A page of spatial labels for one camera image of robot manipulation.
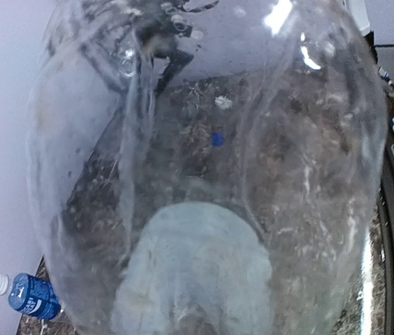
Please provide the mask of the pepsi bottle blue label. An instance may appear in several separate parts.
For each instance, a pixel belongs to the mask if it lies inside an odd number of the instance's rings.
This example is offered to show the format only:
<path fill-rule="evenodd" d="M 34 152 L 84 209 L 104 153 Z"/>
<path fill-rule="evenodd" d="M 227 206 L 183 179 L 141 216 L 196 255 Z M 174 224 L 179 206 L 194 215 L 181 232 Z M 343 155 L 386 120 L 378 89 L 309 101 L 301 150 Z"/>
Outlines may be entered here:
<path fill-rule="evenodd" d="M 387 132 L 364 2 L 188 14 L 194 60 L 161 94 L 160 59 L 104 82 L 76 2 L 48 21 L 27 138 L 33 222 L 75 331 L 333 333 Z"/>

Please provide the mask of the blue pepsi bottle cap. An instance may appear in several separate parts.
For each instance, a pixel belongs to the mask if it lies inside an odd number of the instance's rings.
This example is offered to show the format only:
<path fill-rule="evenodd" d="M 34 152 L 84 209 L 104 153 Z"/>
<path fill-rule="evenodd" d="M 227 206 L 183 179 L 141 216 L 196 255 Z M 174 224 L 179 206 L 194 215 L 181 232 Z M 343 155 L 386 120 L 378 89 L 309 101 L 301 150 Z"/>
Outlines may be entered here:
<path fill-rule="evenodd" d="M 213 147 L 221 147 L 224 144 L 223 133 L 213 133 L 211 135 L 211 143 Z"/>

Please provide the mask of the white flip bottle cap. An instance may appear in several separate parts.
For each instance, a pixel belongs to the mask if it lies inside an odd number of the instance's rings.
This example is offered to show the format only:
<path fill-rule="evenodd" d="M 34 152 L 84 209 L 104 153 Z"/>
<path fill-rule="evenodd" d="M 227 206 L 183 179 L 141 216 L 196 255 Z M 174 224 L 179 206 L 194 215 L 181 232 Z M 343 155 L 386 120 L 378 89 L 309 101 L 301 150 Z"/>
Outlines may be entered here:
<path fill-rule="evenodd" d="M 214 99 L 214 104 L 221 110 L 227 110 L 232 107 L 233 101 L 227 96 L 217 96 Z"/>

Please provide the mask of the small water bottle blue label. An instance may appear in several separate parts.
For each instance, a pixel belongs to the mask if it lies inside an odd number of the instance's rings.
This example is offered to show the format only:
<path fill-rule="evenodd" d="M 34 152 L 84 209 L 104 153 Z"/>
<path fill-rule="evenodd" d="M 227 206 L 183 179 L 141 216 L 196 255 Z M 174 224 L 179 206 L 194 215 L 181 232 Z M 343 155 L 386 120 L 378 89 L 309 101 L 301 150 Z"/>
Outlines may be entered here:
<path fill-rule="evenodd" d="M 0 296 L 4 295 L 9 306 L 22 315 L 54 320 L 61 313 L 52 284 L 27 273 L 19 273 L 13 279 L 0 273 Z"/>

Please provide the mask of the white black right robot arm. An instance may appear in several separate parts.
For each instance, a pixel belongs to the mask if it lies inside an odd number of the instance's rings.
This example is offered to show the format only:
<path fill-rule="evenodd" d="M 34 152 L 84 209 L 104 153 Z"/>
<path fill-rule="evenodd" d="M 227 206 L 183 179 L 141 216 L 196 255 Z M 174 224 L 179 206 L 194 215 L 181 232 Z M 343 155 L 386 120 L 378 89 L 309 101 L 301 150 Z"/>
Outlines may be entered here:
<path fill-rule="evenodd" d="M 89 34 L 81 41 L 80 51 L 115 91 L 122 90 L 124 62 L 140 74 L 143 63 L 153 67 L 157 59 L 166 61 L 155 88 L 161 94 L 194 60 L 192 53 L 179 46 L 181 38 L 190 38 L 195 31 L 186 16 L 217 5 L 218 1 L 194 8 L 187 1 L 77 1 L 74 8 Z"/>

